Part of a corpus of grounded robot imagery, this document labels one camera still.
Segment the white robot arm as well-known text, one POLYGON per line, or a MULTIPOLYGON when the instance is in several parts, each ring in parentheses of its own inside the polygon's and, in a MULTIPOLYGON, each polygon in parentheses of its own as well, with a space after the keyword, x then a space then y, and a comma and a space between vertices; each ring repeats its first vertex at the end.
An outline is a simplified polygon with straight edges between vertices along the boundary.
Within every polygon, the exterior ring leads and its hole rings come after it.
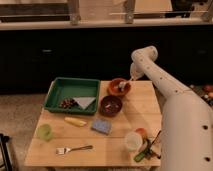
POLYGON ((213 109, 191 88, 159 67, 155 46, 131 53, 131 77, 146 75, 165 97, 161 171, 213 171, 213 109))

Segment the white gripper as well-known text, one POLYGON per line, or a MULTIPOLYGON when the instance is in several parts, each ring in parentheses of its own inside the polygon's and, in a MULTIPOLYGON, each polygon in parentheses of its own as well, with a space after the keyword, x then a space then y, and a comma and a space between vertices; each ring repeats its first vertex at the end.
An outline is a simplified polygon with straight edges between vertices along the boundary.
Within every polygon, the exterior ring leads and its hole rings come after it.
POLYGON ((139 80, 144 73, 139 71, 134 63, 130 65, 130 78, 133 81, 139 80))

